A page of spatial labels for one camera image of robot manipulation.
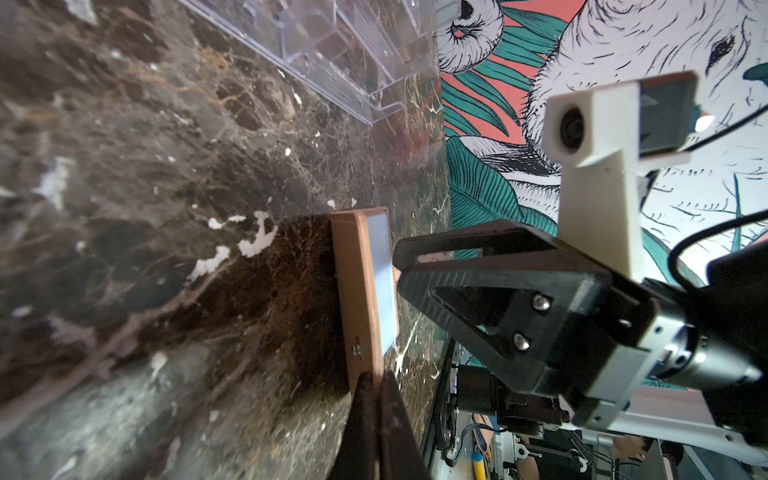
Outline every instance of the equipment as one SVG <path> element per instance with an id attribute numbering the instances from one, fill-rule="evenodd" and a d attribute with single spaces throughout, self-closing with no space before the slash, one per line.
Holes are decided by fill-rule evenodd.
<path id="1" fill-rule="evenodd" d="M 768 243 L 711 262 L 702 289 L 643 280 L 637 179 L 690 154 L 674 151 L 684 135 L 654 144 L 664 129 L 643 125 L 653 115 L 641 105 L 661 103 L 665 115 L 685 118 L 694 90 L 695 78 L 678 74 L 550 98 L 543 146 L 563 164 L 558 238 L 498 220 L 397 244 L 400 295 L 488 368 L 458 367 L 460 409 L 533 435 L 541 424 L 568 423 L 643 435 L 638 419 L 646 419 L 660 426 L 654 438 L 768 465 Z M 482 254 L 417 262 L 473 249 Z M 700 390 L 667 393 L 691 412 L 708 408 L 710 418 L 676 422 L 686 414 L 665 416 L 664 406 L 638 414 L 636 400 L 641 410 L 649 405 L 638 389 L 649 376 Z"/>

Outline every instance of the plastic compartment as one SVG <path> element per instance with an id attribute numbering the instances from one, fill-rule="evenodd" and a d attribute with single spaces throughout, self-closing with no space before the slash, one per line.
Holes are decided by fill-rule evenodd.
<path id="1" fill-rule="evenodd" d="M 372 124 L 405 107 L 402 82 L 431 67 L 434 31 L 459 0 L 181 0 Z"/>

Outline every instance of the marble table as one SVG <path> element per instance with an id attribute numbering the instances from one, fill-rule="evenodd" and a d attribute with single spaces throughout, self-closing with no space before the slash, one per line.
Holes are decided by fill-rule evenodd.
<path id="1" fill-rule="evenodd" d="M 174 0 L 0 23 L 3 478 L 324 478 L 350 401 L 328 213 L 448 228 L 436 68 L 369 127 Z M 398 307 L 418 441 L 443 341 Z"/>

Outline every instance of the clear plastic tray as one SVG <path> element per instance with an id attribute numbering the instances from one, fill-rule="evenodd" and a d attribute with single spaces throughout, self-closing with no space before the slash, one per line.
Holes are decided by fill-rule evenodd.
<path id="1" fill-rule="evenodd" d="M 405 107 L 460 0 L 181 0 L 367 124 Z"/>

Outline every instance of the animal nose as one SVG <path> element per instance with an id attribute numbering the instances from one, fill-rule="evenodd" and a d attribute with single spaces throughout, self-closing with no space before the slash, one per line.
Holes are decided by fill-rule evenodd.
<path id="1" fill-rule="evenodd" d="M 741 77 L 744 80 L 762 81 L 768 87 L 768 63 L 761 63 L 748 69 Z"/>

